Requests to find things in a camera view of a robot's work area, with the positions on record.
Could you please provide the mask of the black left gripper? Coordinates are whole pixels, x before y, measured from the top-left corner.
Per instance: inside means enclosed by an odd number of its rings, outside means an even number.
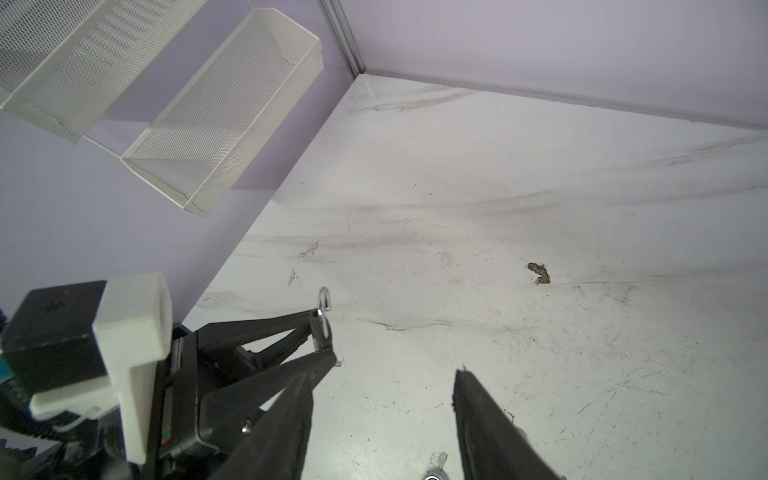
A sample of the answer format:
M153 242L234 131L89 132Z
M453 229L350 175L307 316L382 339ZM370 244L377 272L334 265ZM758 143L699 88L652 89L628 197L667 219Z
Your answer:
M313 390L335 366L334 351L281 364L310 337L312 315L307 310L270 319L211 323L197 333L174 326L159 399L153 403L143 472L209 474L228 460L264 415L261 407L291 380L306 374ZM258 352L244 348L285 332L287 336ZM236 382L247 369L272 367Z

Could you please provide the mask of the black padlock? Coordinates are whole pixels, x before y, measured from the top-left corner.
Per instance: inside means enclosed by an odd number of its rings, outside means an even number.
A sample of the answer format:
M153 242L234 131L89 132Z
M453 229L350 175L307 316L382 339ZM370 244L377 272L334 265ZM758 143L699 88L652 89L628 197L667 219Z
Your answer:
M317 307L310 315L310 329L316 351L333 349L333 336L327 313L331 310L331 296L327 287L318 292Z

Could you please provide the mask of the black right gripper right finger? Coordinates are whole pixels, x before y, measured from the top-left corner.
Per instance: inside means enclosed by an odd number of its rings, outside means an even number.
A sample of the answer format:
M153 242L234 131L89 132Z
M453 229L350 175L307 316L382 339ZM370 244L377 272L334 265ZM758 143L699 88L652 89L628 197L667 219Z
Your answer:
M455 374L453 407L466 479L559 478L468 370Z

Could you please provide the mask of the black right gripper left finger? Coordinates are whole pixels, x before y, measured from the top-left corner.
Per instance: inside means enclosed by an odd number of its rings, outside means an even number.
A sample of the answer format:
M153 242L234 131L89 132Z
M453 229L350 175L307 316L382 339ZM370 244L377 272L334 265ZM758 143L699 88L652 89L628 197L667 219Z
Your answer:
M294 377L255 430L211 475L212 479L286 479L302 476L312 426L312 376Z

